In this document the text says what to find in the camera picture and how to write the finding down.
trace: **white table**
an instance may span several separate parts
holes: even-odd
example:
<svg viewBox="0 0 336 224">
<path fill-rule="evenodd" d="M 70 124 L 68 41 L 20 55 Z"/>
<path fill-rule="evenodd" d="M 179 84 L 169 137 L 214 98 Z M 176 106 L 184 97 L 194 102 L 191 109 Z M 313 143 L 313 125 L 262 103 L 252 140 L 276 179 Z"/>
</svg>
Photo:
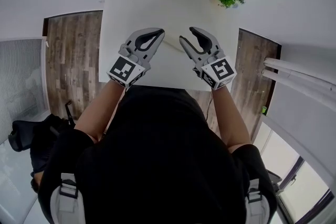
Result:
<svg viewBox="0 0 336 224">
<path fill-rule="evenodd" d="M 100 35 L 99 81 L 108 82 L 111 58 L 132 32 L 159 27 L 165 39 L 152 58 L 152 69 L 136 84 L 209 91 L 192 71 L 194 62 L 183 51 L 179 36 L 198 46 L 189 31 L 196 26 L 213 34 L 233 64 L 238 44 L 237 10 L 225 9 L 210 0 L 105 0 Z"/>
</svg>

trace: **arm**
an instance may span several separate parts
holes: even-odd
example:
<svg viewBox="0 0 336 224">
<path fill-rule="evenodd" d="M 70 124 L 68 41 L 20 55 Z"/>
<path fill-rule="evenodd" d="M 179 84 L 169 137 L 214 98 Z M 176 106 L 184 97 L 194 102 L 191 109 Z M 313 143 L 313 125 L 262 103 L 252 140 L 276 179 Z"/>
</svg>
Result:
<svg viewBox="0 0 336 224">
<path fill-rule="evenodd" d="M 246 125 L 227 88 L 213 90 L 212 94 L 220 137 L 229 151 L 232 153 L 242 145 L 251 144 Z"/>
<path fill-rule="evenodd" d="M 95 143 L 99 141 L 123 91 L 124 87 L 110 80 L 84 110 L 78 119 L 75 129 L 89 135 Z"/>
</svg>

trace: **wooden floor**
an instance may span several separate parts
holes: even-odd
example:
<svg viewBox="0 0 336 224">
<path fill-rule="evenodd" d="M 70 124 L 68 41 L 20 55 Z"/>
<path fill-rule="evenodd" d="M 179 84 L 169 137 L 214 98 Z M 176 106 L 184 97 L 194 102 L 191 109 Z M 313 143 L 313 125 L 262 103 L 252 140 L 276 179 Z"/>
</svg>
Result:
<svg viewBox="0 0 336 224">
<path fill-rule="evenodd" d="M 99 38 L 102 11 L 48 19 L 46 77 L 51 112 L 66 118 L 64 104 L 72 100 L 75 119 L 97 96 L 104 83 L 98 81 Z M 276 57 L 277 44 L 239 31 L 237 77 L 232 96 L 250 131 L 254 130 L 266 104 L 271 81 L 261 76 L 265 57 Z M 210 92 L 188 91 L 206 115 Z M 209 127 L 219 134 L 213 102 L 208 110 Z"/>
</svg>

